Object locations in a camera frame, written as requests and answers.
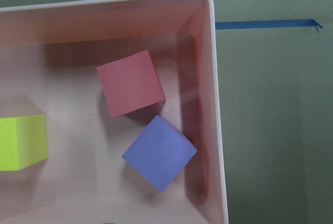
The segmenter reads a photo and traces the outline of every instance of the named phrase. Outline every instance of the plastic bin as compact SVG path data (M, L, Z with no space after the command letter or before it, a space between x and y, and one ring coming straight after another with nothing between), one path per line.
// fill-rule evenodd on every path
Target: plastic bin
M0 115L45 113L49 159L0 172L0 223L228 223L212 0L0 9ZM112 118L96 67L148 49L166 103ZM121 158L156 114L198 153L163 192Z

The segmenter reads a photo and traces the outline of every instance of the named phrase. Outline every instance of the blue tape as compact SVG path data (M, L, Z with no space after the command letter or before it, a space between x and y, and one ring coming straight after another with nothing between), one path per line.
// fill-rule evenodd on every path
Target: blue tape
M239 21L239 22L216 22L216 30L225 29L249 29L249 28L297 28L297 27L320 27L317 21L307 20L264 20L264 21Z

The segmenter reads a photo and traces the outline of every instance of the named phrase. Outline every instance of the yellow block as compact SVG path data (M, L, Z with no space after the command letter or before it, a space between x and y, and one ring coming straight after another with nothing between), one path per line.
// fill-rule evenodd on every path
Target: yellow block
M0 171L20 170L47 158L45 115L0 118Z

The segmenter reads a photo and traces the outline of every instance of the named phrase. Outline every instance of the purple cube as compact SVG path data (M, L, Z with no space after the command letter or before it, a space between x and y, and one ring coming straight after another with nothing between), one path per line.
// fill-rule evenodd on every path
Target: purple cube
M162 192L196 152L183 133L157 115L122 157Z

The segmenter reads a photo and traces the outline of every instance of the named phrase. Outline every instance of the red cube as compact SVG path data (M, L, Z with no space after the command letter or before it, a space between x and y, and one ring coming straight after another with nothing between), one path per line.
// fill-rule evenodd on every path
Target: red cube
M165 101L147 50L101 65L97 73L113 117Z

